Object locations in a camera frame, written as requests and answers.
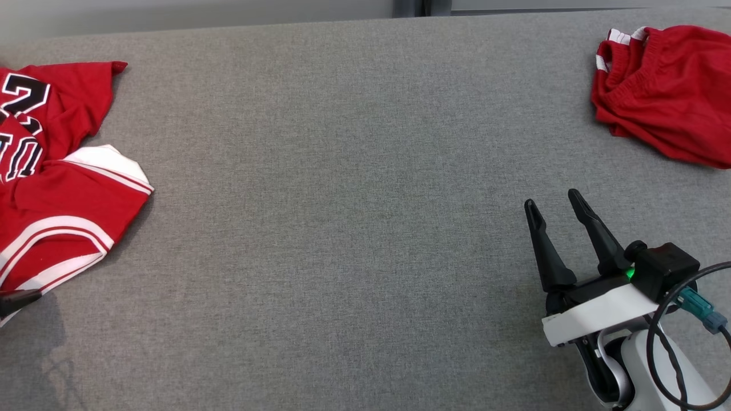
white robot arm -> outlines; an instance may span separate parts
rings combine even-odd
[[[725,317],[697,293],[695,282],[731,268],[731,262],[699,270],[697,260],[671,243],[648,249],[635,241],[624,250],[579,191],[569,190],[569,199],[599,258],[599,276],[584,282],[577,282],[561,261],[535,202],[525,205],[548,294],[542,320],[548,342],[576,346],[589,385],[607,408],[725,411],[731,382],[721,396],[715,395],[659,321],[665,313],[685,309],[711,333],[722,334],[731,348]],[[617,337],[621,331],[624,335]]]

black number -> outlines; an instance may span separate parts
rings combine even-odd
[[[48,91],[50,86],[42,81],[30,78],[25,75],[15,73],[8,74],[5,77],[5,84],[2,86],[3,94],[18,96],[17,99],[0,105],[0,124],[6,118],[14,116],[18,118],[20,124],[31,133],[32,136],[43,131],[40,121],[28,116],[33,109],[36,109],[46,103],[48,99]],[[5,151],[12,145],[12,135],[0,133],[0,161],[5,155]],[[43,149],[35,137],[23,137],[18,141],[18,148],[12,155],[10,160],[10,169],[5,175],[5,181],[10,181],[18,176],[26,177],[35,172],[38,160],[41,158]],[[20,165],[20,161],[24,157],[28,157],[25,164]]]
[[[10,160],[10,170],[7,172],[7,176],[5,176],[5,181],[10,181],[18,176],[18,163],[20,163],[20,159],[25,156],[26,152],[33,150],[28,160],[26,160],[23,169],[20,171],[21,177],[27,177],[33,174],[36,170],[38,159],[41,157],[43,149],[35,137],[23,137],[19,143],[18,149],[15,150],[15,154],[12,155],[12,159]]]
[[[43,127],[41,126],[41,122],[36,120],[35,118],[31,116],[25,116],[25,120],[21,121],[20,124],[28,130],[31,135],[36,135],[43,131]]]
[[[8,74],[2,92],[17,99],[4,103],[2,110],[10,115],[29,113],[45,104],[50,86],[42,81],[19,74]]]

black cable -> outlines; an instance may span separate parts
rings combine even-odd
[[[731,379],[729,379],[729,383],[726,386],[726,389],[724,392],[719,396],[717,399],[715,399],[712,402],[709,402],[708,404],[704,405],[696,405],[696,404],[688,404],[687,399],[684,399],[684,395],[681,394],[681,398],[678,399],[674,395],[672,395],[665,385],[660,380],[660,376],[657,374],[657,369],[655,368],[655,355],[654,355],[654,340],[655,335],[658,335],[658,338],[660,338],[660,341],[662,342],[662,337],[659,336],[659,334],[662,333],[660,330],[659,324],[660,324],[660,318],[665,313],[665,310],[667,307],[675,300],[675,297],[680,294],[680,291],[682,291],[683,288],[687,287],[688,284],[690,284],[693,281],[696,281],[700,279],[701,277],[707,276],[710,273],[714,273],[716,271],[725,270],[727,268],[731,268],[731,261],[727,261],[725,263],[719,263],[715,265],[711,265],[709,267],[706,267],[697,273],[693,274],[692,276],[688,277],[687,279],[683,280],[682,282],[676,284],[669,293],[663,298],[660,305],[657,307],[657,310],[655,311],[654,316],[652,317],[652,321],[650,322],[650,329],[648,330],[647,334],[647,365],[650,369],[650,376],[652,377],[652,381],[655,383],[655,386],[658,390],[662,393],[662,395],[665,396],[665,398],[669,399],[673,404],[681,407],[686,408],[688,410],[692,411],[710,411],[714,408],[717,408],[719,405],[723,404],[728,400],[728,398],[731,396]],[[725,327],[720,327],[721,333],[724,335],[724,338],[726,339],[726,343],[729,345],[729,349],[731,350],[731,334],[729,334],[729,331]],[[675,353],[673,353],[672,349],[668,349],[670,344],[668,343],[668,346],[665,347],[663,344],[663,347],[668,351],[668,354],[670,355],[670,362],[673,363],[673,357],[675,357]],[[675,372],[678,374],[676,377],[678,379],[678,386],[683,383],[683,386],[685,385],[684,382],[682,382],[682,371],[680,370],[679,364],[673,364],[673,368],[675,369]]]
[[[657,336],[660,338],[660,342],[662,343],[662,346],[665,348],[665,351],[667,351],[667,356],[670,358],[670,364],[673,366],[673,369],[675,370],[675,379],[678,381],[678,389],[681,391],[681,401],[686,402],[688,401],[688,389],[685,386],[685,379],[683,378],[683,369],[681,369],[680,362],[678,361],[678,357],[675,355],[675,351],[673,351],[673,348],[670,346],[670,341],[667,339],[667,336],[665,333],[660,330],[658,332]],[[688,411],[687,408],[681,406],[681,411]]]

gray fabric surface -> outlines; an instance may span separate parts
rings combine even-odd
[[[599,410],[549,347],[523,213],[596,260],[566,192],[623,243],[728,260],[730,175],[593,121],[607,31],[724,10],[375,20],[49,39],[4,65],[121,59],[90,145],[157,191],[93,269],[0,330],[3,410]],[[731,313],[731,281],[700,284]],[[667,330],[715,389],[730,360]]]

clothing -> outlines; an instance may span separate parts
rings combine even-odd
[[[731,37],[696,26],[615,29],[599,45],[596,119],[685,162],[731,168]]]
[[[99,262],[152,193],[112,146],[78,148],[125,66],[0,69],[0,291],[46,293]]]

